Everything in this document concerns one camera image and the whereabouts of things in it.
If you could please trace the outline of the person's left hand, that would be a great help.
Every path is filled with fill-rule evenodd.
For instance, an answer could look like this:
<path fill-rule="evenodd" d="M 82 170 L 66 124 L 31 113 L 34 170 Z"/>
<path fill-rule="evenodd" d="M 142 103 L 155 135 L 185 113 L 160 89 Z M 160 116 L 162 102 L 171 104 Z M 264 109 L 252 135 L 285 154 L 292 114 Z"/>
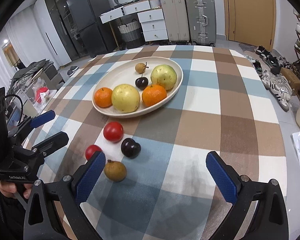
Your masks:
<path fill-rule="evenodd" d="M 25 199 L 29 199 L 29 196 L 32 191 L 32 184 L 24 184 L 25 190 L 23 196 Z M 8 198 L 15 198 L 14 194 L 17 192 L 17 187 L 15 183 L 7 182 L 4 180 L 0 181 L 0 192 Z"/>

